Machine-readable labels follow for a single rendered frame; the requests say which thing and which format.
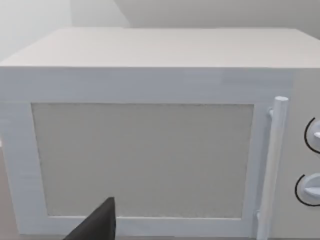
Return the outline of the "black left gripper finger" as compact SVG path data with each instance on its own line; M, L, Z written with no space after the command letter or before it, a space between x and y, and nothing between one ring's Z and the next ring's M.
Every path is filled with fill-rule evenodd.
M115 240L116 203L108 197L62 240Z

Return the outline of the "pale microwave door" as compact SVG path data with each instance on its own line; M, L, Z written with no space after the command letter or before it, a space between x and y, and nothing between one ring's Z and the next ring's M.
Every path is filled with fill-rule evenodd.
M0 66L18 232L65 235L106 197L122 237L251 237L267 109L294 71Z

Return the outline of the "pale microwave oven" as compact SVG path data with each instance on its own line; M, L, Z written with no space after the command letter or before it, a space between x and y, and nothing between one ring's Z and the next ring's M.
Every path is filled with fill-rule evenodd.
M320 240L320 207L295 197L301 175L320 173L320 154L309 150L304 130L320 120L320 40L295 29L67 28L20 50L0 67L272 68L294 77L282 140L269 238ZM259 168L256 238L272 118L267 109L268 142Z

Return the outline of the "pale microwave knob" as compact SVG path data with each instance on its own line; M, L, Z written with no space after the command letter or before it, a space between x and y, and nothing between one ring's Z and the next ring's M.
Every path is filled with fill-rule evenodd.
M320 207L320 173L302 174L295 183L297 201L307 207Z
M320 155L320 120L313 117L306 125L303 140L307 148Z

